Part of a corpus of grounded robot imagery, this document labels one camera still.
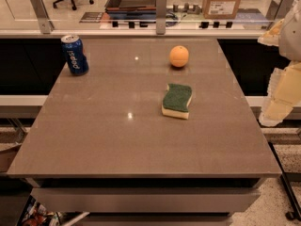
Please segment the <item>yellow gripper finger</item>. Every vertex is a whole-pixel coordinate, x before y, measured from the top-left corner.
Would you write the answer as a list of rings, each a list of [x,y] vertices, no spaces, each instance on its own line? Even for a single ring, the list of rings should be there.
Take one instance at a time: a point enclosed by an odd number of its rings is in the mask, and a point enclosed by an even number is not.
[[[259,122],[273,127],[293,111],[301,102],[301,63],[291,61],[284,69],[274,68],[263,100]]]
[[[266,46],[279,47],[282,44],[281,34],[283,30],[284,20],[277,21],[268,31],[260,35],[258,43]]]

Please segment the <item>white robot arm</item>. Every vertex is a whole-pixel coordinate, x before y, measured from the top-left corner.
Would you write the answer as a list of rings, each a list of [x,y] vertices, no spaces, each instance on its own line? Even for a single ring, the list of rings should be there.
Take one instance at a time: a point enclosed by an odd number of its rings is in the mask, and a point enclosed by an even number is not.
[[[274,68],[261,106],[260,124],[273,127],[301,102],[301,1],[261,35],[258,43],[277,46],[279,53],[290,60],[284,69]]]

